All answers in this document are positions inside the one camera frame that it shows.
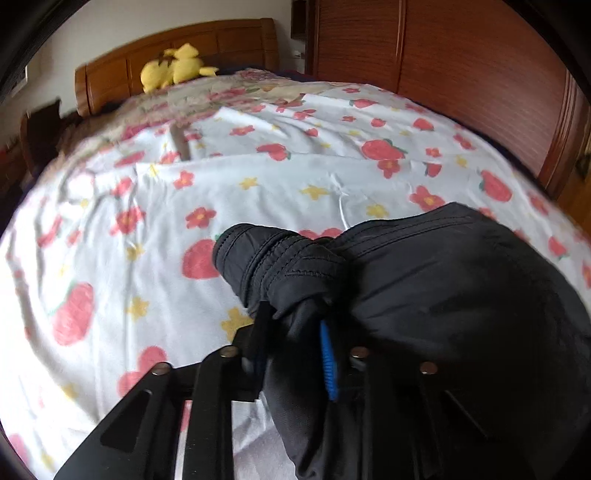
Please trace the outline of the wooden louvered wardrobe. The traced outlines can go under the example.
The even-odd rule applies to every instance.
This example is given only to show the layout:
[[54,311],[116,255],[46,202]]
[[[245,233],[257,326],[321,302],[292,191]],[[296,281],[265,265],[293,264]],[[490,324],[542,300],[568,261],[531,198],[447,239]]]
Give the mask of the wooden louvered wardrobe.
[[590,99],[502,1],[295,1],[304,70],[370,83],[481,135],[590,225]]

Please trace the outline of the yellow plush toy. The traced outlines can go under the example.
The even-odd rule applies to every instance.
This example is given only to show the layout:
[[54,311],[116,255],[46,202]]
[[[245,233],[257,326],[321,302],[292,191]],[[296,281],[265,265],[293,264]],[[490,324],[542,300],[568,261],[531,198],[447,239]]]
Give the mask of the yellow plush toy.
[[178,85],[200,77],[215,77],[217,67],[206,66],[199,51],[190,43],[164,50],[157,59],[147,62],[140,72],[144,93]]

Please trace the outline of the wooden chair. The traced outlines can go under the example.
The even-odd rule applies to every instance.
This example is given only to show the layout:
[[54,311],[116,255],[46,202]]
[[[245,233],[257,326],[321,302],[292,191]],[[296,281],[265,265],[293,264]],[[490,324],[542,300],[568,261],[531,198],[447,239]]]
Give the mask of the wooden chair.
[[35,110],[26,111],[21,117],[19,139],[23,158],[33,177],[57,155],[57,143],[61,135],[59,98]]

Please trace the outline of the floral bed sheet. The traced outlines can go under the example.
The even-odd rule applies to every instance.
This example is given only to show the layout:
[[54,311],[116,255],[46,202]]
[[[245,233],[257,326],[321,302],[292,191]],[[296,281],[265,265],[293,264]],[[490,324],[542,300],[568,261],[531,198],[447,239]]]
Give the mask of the floral bed sheet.
[[448,202],[499,221],[590,297],[582,233],[486,141],[370,85],[260,70],[126,101],[80,127],[1,239],[1,422],[52,478],[155,363],[247,316],[211,251],[249,222],[310,238]]

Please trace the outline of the black jacket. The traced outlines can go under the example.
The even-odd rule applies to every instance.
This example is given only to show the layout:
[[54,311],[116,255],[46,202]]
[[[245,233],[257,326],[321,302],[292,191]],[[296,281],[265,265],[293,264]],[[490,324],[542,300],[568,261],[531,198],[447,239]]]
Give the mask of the black jacket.
[[212,261],[253,323],[273,308],[263,395],[298,478],[589,477],[590,317],[507,227],[459,203],[315,240],[237,224]]

